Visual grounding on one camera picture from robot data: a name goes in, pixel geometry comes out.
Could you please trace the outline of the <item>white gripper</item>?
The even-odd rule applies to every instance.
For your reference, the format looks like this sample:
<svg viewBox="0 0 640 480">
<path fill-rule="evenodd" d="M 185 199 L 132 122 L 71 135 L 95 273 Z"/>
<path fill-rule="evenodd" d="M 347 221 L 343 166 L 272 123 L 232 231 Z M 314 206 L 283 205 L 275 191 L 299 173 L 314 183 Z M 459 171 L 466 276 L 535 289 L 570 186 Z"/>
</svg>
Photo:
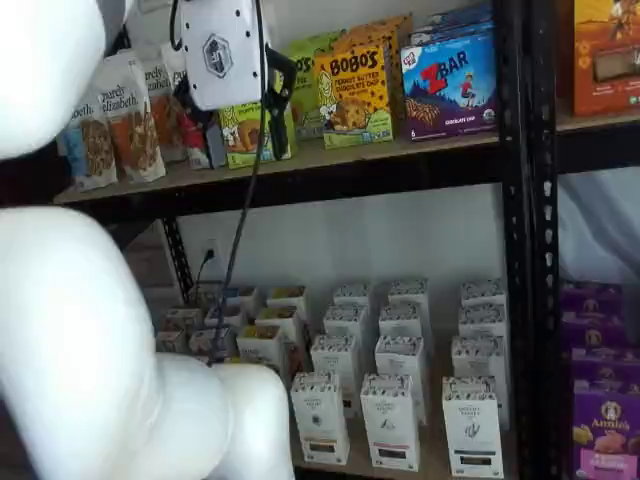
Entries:
<svg viewBox="0 0 640 480">
<path fill-rule="evenodd" d="M 281 160 L 288 146 L 285 111 L 291 101 L 296 63 L 259 39 L 269 39 L 259 27 L 258 3 L 240 1 L 183 1 L 179 7 L 182 51 L 190 87 L 176 87 L 178 124 L 191 169 L 225 166 L 226 149 L 215 111 L 260 99 L 260 61 L 280 78 L 268 82 L 263 106 L 269 113 L 273 156 Z"/>
</svg>

